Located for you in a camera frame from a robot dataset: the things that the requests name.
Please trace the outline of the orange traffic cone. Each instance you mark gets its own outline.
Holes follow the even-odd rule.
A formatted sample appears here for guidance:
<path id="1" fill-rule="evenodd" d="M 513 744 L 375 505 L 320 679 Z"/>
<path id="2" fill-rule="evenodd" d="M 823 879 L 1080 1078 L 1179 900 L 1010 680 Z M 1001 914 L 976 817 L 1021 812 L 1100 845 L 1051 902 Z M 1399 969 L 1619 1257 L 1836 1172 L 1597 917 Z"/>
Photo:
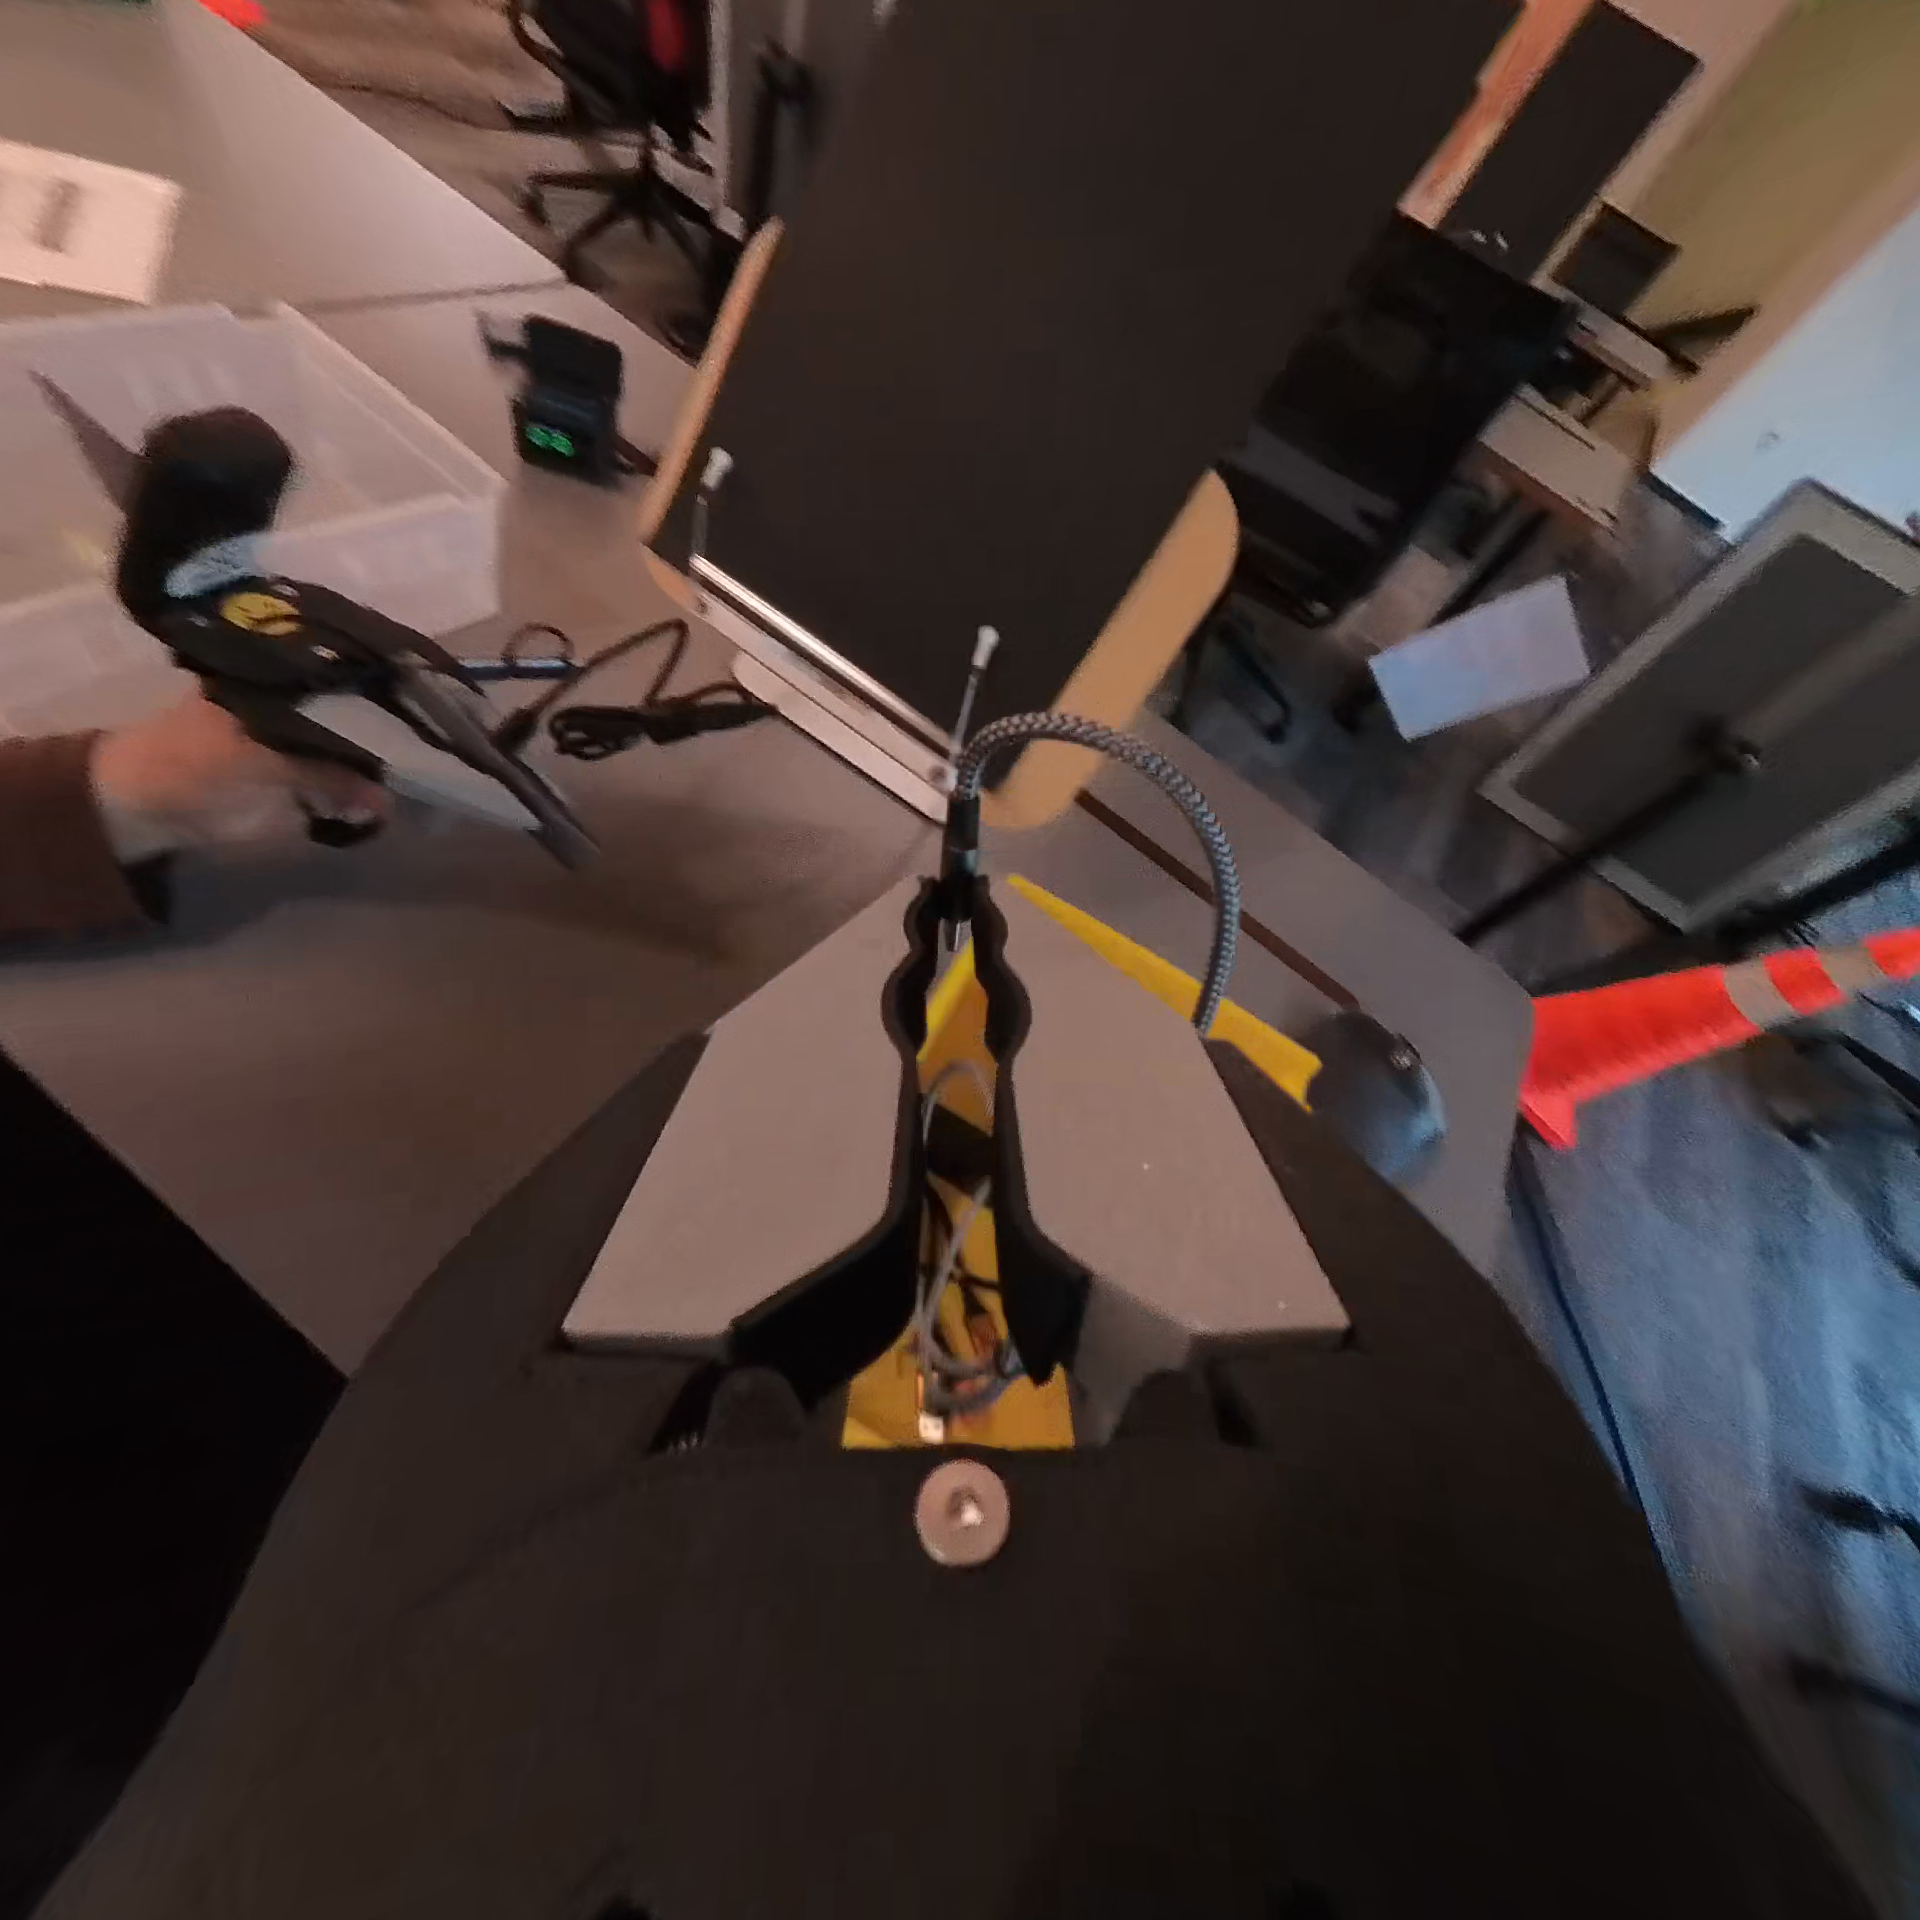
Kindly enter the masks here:
<path id="1" fill-rule="evenodd" d="M 1569 1150 L 1586 1105 L 1916 974 L 1917 930 L 1908 927 L 1849 946 L 1794 946 L 1734 964 L 1534 996 L 1518 1119 L 1550 1149 Z"/>

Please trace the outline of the white paper sheet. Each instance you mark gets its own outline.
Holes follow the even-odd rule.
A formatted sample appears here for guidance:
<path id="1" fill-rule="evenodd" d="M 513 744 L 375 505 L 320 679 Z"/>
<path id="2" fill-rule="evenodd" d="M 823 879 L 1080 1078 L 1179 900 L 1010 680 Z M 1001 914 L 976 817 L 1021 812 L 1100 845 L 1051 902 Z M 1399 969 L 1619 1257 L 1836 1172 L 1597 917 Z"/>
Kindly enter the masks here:
<path id="1" fill-rule="evenodd" d="M 1578 689 L 1589 670 L 1563 575 L 1480 603 L 1386 647 L 1366 664 L 1405 743 L 1556 699 Z"/>
<path id="2" fill-rule="evenodd" d="M 179 223 L 179 182 L 1 142 L 1 280 L 151 307 Z"/>

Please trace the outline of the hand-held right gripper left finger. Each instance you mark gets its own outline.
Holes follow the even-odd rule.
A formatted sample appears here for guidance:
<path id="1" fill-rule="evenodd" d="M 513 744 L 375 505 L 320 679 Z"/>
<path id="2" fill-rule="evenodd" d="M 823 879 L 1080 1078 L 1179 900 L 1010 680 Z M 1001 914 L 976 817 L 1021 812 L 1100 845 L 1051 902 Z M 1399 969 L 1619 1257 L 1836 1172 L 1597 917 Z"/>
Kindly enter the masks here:
<path id="1" fill-rule="evenodd" d="M 804 1406 L 903 1330 L 932 957 L 900 880 L 715 1020 L 560 1324 L 591 1355 L 778 1375 Z"/>

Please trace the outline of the person's left hand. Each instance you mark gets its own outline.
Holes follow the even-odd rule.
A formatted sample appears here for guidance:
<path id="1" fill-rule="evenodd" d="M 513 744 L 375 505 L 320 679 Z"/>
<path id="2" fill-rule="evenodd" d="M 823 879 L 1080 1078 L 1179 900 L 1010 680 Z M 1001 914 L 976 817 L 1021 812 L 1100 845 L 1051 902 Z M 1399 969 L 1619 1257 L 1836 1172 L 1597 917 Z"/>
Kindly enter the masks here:
<path id="1" fill-rule="evenodd" d="M 200 693 L 101 732 L 88 751 L 88 791 L 107 850 L 122 864 L 292 847 L 314 826 L 359 835 L 382 828 L 391 812 L 377 781 L 282 756 Z"/>

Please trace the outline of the dark desk with equipment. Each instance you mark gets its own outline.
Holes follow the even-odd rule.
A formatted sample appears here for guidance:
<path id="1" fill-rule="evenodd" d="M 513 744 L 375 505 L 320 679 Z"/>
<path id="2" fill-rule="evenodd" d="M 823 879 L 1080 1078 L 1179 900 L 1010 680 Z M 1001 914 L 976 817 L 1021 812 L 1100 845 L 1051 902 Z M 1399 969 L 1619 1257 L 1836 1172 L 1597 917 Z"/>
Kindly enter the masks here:
<path id="1" fill-rule="evenodd" d="M 1449 488 L 1614 536 L 1646 456 L 1544 391 L 1581 361 L 1627 389 L 1588 303 L 1392 214 L 1216 465 L 1238 523 L 1217 607 L 1321 629 L 1368 599 Z"/>

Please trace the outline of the metal divider rail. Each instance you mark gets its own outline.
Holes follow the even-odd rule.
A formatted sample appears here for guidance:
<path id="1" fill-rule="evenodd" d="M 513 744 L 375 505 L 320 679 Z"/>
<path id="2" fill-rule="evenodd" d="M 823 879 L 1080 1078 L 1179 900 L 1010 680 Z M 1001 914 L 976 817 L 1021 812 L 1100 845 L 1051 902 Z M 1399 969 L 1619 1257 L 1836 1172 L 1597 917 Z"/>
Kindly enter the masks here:
<path id="1" fill-rule="evenodd" d="M 945 732 L 709 560 L 677 566 L 645 548 L 644 563 L 732 649 L 733 679 L 755 703 L 923 820 L 945 819 Z"/>

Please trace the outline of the yellow plastic bin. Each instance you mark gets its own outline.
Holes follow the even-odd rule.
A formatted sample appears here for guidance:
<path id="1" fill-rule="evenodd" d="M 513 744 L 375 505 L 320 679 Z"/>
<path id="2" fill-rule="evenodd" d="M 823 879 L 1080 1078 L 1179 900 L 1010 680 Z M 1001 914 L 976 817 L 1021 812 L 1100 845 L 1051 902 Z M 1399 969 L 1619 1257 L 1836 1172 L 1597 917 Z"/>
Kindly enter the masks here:
<path id="1" fill-rule="evenodd" d="M 999 1301 L 991 1209 L 995 1066 L 972 946 L 938 964 L 917 1053 L 923 1206 L 916 1304 L 884 1357 L 847 1386 L 840 1444 L 1069 1450 L 1063 1373 L 1023 1373 Z"/>

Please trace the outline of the person's left forearm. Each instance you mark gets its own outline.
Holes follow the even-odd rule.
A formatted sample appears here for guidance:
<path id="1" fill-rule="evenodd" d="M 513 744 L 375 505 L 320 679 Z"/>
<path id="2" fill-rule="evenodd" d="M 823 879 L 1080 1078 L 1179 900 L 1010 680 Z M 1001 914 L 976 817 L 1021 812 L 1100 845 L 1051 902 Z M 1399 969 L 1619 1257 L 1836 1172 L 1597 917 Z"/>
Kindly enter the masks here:
<path id="1" fill-rule="evenodd" d="M 1 740 L 1 952 L 65 949 L 172 918 L 173 861 L 122 858 L 92 781 L 104 732 Z"/>

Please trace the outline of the grey framed partition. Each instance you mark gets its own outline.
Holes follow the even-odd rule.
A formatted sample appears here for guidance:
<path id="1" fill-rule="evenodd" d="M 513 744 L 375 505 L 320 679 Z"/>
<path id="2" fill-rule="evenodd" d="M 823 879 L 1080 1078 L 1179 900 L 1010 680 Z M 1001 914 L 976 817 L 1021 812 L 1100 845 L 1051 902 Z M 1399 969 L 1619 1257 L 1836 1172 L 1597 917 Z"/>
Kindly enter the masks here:
<path id="1" fill-rule="evenodd" d="M 1456 936 L 1584 879 L 1703 932 L 1916 823 L 1916 615 L 1916 535 L 1791 484 L 1483 781 L 1552 861 Z"/>

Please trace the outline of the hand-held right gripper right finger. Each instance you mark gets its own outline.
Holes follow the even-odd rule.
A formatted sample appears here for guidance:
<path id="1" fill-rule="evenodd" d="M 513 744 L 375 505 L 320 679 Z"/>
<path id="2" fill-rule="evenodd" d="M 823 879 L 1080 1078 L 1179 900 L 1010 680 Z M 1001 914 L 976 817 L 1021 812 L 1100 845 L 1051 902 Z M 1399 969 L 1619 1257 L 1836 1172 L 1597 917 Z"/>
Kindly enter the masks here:
<path id="1" fill-rule="evenodd" d="M 1217 1060 L 1194 972 L 1031 880 L 1003 880 L 1003 972 L 1025 1024 L 991 1041 L 998 1279 L 1019 1358 L 1062 1375 L 1080 1444 L 1139 1386 L 1232 1358 L 1340 1349 L 1352 1318 L 1222 1066 L 1308 1119 L 1304 1049 L 1223 1004 Z"/>

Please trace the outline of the black office chair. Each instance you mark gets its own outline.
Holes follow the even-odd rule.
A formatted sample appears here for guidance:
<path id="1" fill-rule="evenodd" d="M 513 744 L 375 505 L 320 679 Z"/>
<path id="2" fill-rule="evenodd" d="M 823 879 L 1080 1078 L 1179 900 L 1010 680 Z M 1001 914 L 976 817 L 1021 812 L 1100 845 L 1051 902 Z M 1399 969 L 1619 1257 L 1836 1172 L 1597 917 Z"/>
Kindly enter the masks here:
<path id="1" fill-rule="evenodd" d="M 560 86 L 555 108 L 506 112 L 515 133 L 550 133 L 590 155 L 574 171 L 535 171 L 515 208 L 550 229 L 555 195 L 585 195 L 590 219 L 558 251 L 562 277 L 594 284 L 594 248 L 613 229 L 668 241 L 715 303 L 737 253 L 709 211 L 666 167 L 697 165 L 711 103 L 709 7 L 697 3 L 508 3 L 515 47 Z"/>

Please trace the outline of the black computer mouse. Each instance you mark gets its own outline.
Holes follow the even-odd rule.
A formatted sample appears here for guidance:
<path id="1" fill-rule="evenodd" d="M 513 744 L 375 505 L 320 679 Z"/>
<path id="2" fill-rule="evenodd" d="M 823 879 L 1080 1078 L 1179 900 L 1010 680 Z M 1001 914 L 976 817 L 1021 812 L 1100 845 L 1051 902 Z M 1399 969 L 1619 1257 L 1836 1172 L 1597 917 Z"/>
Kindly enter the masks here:
<path id="1" fill-rule="evenodd" d="M 1446 1138 L 1440 1088 L 1401 1033 L 1360 1011 L 1311 1024 L 1308 1114 L 1383 1182 L 1403 1188 Z"/>

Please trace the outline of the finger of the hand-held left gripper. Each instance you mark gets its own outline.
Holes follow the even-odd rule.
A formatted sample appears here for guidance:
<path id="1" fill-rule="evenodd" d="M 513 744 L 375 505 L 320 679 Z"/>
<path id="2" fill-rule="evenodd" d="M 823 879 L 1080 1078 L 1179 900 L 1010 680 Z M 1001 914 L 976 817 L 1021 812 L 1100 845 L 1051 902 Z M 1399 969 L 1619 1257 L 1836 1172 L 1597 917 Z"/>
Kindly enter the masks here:
<path id="1" fill-rule="evenodd" d="M 399 677 L 388 711 L 414 740 L 382 751 L 385 787 L 399 801 L 515 831 L 568 870 L 591 862 L 597 843 L 571 803 L 496 743 L 478 695 L 448 677 Z"/>
<path id="2" fill-rule="evenodd" d="M 320 729 L 343 753 L 369 759 L 403 803 L 482 824 L 539 835 L 553 826 L 553 788 L 496 749 L 487 732 L 429 734 L 414 729 Z"/>

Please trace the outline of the black display device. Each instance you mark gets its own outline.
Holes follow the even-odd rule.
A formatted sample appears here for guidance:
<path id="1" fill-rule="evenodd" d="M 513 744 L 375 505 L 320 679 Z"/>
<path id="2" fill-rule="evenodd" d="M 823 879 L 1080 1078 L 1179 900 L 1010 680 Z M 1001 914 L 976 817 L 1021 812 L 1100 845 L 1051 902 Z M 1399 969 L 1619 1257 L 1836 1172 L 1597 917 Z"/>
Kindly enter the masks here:
<path id="1" fill-rule="evenodd" d="M 620 432 L 621 357 L 609 341 L 526 314 L 519 387 L 509 403 L 521 465 L 611 487 L 628 468 Z"/>

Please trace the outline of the clear plastic bin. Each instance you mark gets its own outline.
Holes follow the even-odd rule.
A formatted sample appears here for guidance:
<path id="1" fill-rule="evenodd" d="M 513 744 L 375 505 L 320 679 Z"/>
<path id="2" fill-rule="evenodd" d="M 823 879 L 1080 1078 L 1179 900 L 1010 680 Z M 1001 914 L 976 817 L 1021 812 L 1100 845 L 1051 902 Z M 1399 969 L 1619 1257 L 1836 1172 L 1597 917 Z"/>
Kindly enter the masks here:
<path id="1" fill-rule="evenodd" d="M 49 382 L 113 442 L 220 406 L 276 429 L 294 484 L 263 564 L 434 638 L 501 604 L 508 480 L 287 307 L 218 304 L 1 326 L 1 731 L 120 727 L 179 690 L 113 594 L 123 532 Z"/>

